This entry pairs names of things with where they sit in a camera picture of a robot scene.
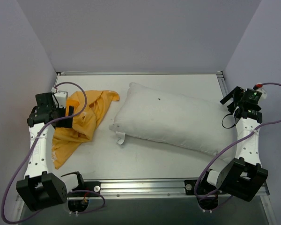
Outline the yellow Mickey Mouse pillowcase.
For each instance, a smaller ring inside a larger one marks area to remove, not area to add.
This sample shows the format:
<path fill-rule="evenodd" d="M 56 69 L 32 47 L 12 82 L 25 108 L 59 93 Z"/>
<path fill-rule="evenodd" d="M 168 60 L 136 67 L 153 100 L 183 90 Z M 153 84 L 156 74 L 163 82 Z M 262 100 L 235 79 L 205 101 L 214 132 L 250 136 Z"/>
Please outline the yellow Mickey Mouse pillowcase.
<path fill-rule="evenodd" d="M 74 113 L 86 108 L 73 118 L 72 128 L 56 128 L 52 140 L 52 161 L 59 169 L 82 144 L 92 141 L 95 130 L 104 119 L 111 103 L 119 101 L 119 94 L 111 90 L 88 90 L 87 102 L 81 91 L 72 94 L 67 102 L 74 104 Z"/>

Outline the white pillow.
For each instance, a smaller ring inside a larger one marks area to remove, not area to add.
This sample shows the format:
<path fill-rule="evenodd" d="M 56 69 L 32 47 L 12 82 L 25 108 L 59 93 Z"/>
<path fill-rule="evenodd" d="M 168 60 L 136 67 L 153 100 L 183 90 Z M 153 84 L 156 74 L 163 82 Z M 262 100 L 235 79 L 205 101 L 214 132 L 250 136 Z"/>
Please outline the white pillow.
<path fill-rule="evenodd" d="M 215 156 L 237 140 L 235 128 L 222 126 L 226 114 L 227 109 L 219 102 L 132 82 L 109 129 Z"/>

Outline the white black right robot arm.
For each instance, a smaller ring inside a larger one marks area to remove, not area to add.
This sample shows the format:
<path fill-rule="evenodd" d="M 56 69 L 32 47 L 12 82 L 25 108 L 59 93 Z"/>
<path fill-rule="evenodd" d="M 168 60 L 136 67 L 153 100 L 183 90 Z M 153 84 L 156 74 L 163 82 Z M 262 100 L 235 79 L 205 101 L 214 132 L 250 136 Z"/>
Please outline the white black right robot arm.
<path fill-rule="evenodd" d="M 262 168 L 259 158 L 258 126 L 263 119 L 258 103 L 266 97 L 266 91 L 257 84 L 252 89 L 235 87 L 220 101 L 228 105 L 236 122 L 236 155 L 220 172 L 211 170 L 198 182 L 201 192 L 208 194 L 217 188 L 249 202 L 265 183 L 268 171 Z"/>

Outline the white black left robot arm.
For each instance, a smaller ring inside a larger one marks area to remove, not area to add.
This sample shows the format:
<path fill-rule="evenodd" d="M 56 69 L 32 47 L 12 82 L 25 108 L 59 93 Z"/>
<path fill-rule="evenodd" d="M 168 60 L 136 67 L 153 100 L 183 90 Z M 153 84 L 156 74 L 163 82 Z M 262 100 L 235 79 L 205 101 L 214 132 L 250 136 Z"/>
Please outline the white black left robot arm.
<path fill-rule="evenodd" d="M 32 109 L 27 124 L 30 132 L 28 166 L 16 190 L 31 211 L 39 211 L 67 201 L 68 193 L 81 196 L 85 184 L 79 172 L 62 176 L 53 173 L 52 141 L 56 128 L 71 128 L 74 106 L 67 104 L 68 93 L 41 93 L 36 95 L 37 105 Z"/>

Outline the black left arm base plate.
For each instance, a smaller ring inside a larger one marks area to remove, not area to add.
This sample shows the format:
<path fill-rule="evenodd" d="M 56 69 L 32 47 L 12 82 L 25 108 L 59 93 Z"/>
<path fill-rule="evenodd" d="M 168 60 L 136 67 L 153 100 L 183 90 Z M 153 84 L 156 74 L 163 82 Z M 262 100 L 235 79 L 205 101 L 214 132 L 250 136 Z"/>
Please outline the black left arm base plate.
<path fill-rule="evenodd" d="M 101 182 L 99 181 L 84 181 L 83 184 L 80 184 L 78 187 L 74 188 L 76 190 L 89 190 L 92 192 L 100 193 Z M 69 193 L 68 197 L 99 197 L 97 194 L 88 193 L 88 192 L 79 192 L 79 193 Z"/>

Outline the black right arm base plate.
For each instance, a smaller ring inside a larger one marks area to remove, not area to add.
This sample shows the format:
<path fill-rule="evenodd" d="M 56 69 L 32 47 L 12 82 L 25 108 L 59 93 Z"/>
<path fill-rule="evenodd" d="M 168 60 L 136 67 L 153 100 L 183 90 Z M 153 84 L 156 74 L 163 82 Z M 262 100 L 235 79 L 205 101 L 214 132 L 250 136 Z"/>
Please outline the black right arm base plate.
<path fill-rule="evenodd" d="M 184 180 L 185 185 L 185 194 L 186 195 L 194 195 L 194 188 L 196 184 L 196 179 Z M 213 185 L 210 185 L 206 181 L 202 181 L 197 187 L 198 195 L 207 195 L 209 192 L 214 191 L 216 188 Z M 209 195 L 209 197 L 215 197 L 216 195 L 226 195 L 226 192 L 217 191 L 215 194 Z"/>

